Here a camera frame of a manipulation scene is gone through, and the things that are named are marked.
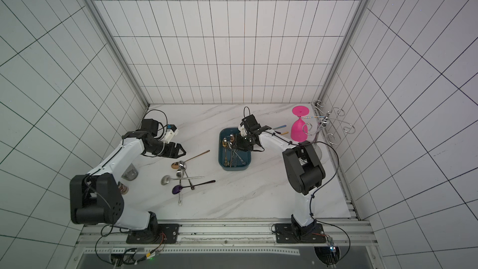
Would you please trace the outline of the rose gold spoon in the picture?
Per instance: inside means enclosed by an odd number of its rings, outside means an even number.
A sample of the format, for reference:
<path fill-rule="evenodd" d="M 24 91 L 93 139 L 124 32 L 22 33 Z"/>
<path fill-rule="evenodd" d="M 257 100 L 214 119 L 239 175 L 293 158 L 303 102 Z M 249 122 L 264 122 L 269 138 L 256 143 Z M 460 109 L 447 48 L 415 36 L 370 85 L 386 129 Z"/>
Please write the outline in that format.
<path fill-rule="evenodd" d="M 235 143 L 235 135 L 234 134 L 230 135 L 229 143 L 230 143 L 231 146 L 234 146 L 234 143 Z"/>
<path fill-rule="evenodd" d="M 210 150 L 208 149 L 207 151 L 205 151 L 205 152 L 203 152 L 203 153 L 200 153 L 200 154 L 198 154 L 198 155 L 196 155 L 196 156 L 194 156 L 194 157 L 191 157 L 191 158 L 189 158 L 189 159 L 187 159 L 187 160 L 185 160 L 185 161 L 175 162 L 175 163 L 171 164 L 171 168 L 173 168 L 173 169 L 185 168 L 186 163 L 187 163 L 188 161 L 193 160 L 193 159 L 195 159 L 195 158 L 197 158 L 197 157 L 200 157 L 200 156 L 202 156 L 202 155 L 204 155 L 204 154 L 207 154 L 207 153 L 209 153 L 209 152 L 210 152 Z"/>

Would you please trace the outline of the silver textured-handle spoon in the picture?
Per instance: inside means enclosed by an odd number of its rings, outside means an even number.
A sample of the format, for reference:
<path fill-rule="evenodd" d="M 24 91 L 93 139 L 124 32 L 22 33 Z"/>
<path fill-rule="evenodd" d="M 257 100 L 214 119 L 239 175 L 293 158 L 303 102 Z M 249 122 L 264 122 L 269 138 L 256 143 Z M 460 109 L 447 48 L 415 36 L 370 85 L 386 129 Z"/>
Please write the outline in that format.
<path fill-rule="evenodd" d="M 179 199 L 178 199 L 178 206 L 182 206 L 182 180 L 179 180 L 179 184 L 178 184 L 178 194 L 179 194 Z"/>

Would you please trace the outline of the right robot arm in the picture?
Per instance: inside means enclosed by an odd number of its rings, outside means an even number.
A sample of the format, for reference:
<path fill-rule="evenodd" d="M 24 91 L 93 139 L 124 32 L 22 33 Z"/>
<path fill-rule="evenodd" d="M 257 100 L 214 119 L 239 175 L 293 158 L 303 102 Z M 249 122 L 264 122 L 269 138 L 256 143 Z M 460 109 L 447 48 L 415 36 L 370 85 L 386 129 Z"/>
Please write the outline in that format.
<path fill-rule="evenodd" d="M 282 154 L 288 182 L 296 192 L 295 208 L 291 222 L 273 224 L 271 231 L 279 244 L 325 244 L 327 236 L 321 224 L 312 215 L 311 191 L 322 185 L 326 172 L 313 145 L 293 141 L 277 135 L 271 127 L 261 126 L 254 115 L 241 120 L 239 134 L 233 147 L 241 151 L 253 151 L 257 145 Z"/>

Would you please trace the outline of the gold ornate-handle spoon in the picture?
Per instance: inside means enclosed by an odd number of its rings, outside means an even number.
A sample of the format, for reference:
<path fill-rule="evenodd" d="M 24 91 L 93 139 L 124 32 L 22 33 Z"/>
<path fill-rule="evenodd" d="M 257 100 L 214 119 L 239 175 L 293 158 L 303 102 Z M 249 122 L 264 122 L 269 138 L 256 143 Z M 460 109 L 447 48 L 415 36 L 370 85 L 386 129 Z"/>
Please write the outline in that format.
<path fill-rule="evenodd" d="M 224 166 L 227 167 L 227 166 L 229 166 L 229 160 L 228 160 L 228 156 L 227 156 L 228 141 L 227 141 L 226 138 L 223 138 L 222 146 L 224 148 Z"/>

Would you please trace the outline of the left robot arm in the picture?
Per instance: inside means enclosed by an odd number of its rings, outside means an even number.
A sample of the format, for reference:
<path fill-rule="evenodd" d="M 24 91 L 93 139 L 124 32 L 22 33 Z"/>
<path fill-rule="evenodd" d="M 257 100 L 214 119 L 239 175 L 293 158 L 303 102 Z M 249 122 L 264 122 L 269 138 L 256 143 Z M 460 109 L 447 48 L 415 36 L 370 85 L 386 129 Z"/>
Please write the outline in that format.
<path fill-rule="evenodd" d="M 160 123 L 144 119 L 139 129 L 121 137 L 118 147 L 87 174 L 70 181 L 70 216 L 74 224 L 109 224 L 129 231 L 129 244 L 153 244 L 162 230 L 153 212 L 124 205 L 122 180 L 138 177 L 133 161 L 149 153 L 154 157 L 178 159 L 185 156 L 183 147 L 172 141 L 178 133 L 175 125 L 166 125 L 158 136 Z"/>

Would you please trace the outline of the purple spoon group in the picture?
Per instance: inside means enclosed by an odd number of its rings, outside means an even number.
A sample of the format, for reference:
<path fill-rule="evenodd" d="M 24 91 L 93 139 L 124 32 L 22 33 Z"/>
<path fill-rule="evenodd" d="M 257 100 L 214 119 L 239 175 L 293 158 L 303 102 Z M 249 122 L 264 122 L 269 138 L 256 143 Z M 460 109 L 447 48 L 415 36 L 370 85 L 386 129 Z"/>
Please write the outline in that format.
<path fill-rule="evenodd" d="M 172 189 L 172 194 L 174 194 L 174 195 L 179 194 L 179 193 L 181 193 L 181 191 L 182 191 L 183 189 L 185 189 L 185 188 L 191 188 L 191 189 L 193 189 L 193 188 L 196 188 L 196 187 L 198 187 L 198 186 L 203 186 L 203 185 L 206 185 L 206 184 L 212 184 L 212 183 L 215 183 L 215 182 L 216 182 L 216 180 L 211 180 L 211 181 L 204 182 L 204 183 L 200 183 L 200 184 L 196 184 L 196 185 L 194 185 L 194 184 L 189 185 L 189 186 L 176 185 L 176 186 L 174 186 L 173 189 Z"/>

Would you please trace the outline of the teal storage box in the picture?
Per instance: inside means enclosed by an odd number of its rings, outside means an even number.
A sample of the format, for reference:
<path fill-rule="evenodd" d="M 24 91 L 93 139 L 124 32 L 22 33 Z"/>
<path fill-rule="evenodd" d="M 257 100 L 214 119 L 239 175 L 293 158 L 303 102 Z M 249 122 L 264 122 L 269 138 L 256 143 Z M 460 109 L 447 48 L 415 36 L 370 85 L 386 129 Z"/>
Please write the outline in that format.
<path fill-rule="evenodd" d="M 224 128 L 219 133 L 218 162 L 225 171 L 244 171 L 249 167 L 252 160 L 249 151 L 231 149 L 227 145 L 223 145 L 224 139 L 230 141 L 230 135 L 237 133 L 239 133 L 237 128 Z"/>

